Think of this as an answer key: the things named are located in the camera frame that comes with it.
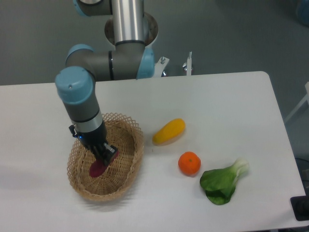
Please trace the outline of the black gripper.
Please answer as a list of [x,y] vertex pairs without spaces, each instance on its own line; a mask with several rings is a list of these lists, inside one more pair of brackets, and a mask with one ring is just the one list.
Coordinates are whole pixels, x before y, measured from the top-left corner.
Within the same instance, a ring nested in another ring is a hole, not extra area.
[[118,148],[107,144],[107,131],[103,120],[74,123],[69,126],[69,130],[104,166],[108,166],[118,156]]

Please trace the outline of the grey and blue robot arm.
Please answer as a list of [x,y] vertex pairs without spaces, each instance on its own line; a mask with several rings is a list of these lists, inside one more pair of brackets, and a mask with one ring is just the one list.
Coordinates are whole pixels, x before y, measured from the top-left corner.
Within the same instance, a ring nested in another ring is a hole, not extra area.
[[97,53],[85,44],[73,46],[66,67],[55,79],[72,125],[70,131],[96,160],[108,166],[117,156],[117,148],[107,142],[103,116],[95,95],[98,81],[143,79],[152,77],[155,60],[146,47],[146,16],[141,0],[76,0],[76,11],[84,16],[111,15],[113,51]]

